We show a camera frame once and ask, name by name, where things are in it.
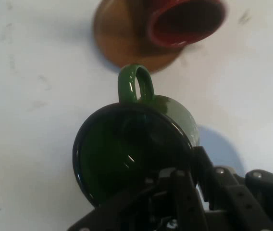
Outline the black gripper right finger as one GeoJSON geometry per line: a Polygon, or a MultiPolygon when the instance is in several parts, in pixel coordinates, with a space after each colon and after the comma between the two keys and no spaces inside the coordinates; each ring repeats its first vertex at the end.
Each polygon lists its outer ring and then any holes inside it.
{"type": "Polygon", "coordinates": [[[210,210],[225,212],[233,230],[273,231],[273,173],[256,169],[241,177],[195,147],[194,174],[210,210]]]}

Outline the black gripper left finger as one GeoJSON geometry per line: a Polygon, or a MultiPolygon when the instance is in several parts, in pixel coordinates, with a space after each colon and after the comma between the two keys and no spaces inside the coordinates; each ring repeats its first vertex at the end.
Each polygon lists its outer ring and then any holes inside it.
{"type": "Polygon", "coordinates": [[[70,231],[207,231],[205,212],[189,171],[128,187],[95,208],[70,231]]]}

